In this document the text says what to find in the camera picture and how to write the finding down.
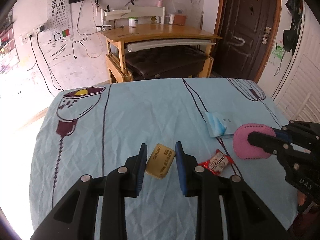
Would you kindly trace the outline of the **right hand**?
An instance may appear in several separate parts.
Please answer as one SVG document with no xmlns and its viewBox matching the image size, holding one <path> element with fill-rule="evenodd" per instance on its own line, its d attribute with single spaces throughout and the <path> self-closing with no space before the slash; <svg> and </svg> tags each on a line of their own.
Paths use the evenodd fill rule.
<svg viewBox="0 0 320 240">
<path fill-rule="evenodd" d="M 304 205 L 306 198 L 307 198 L 307 196 L 304 193 L 298 191 L 297 192 L 298 206 Z"/>
</svg>

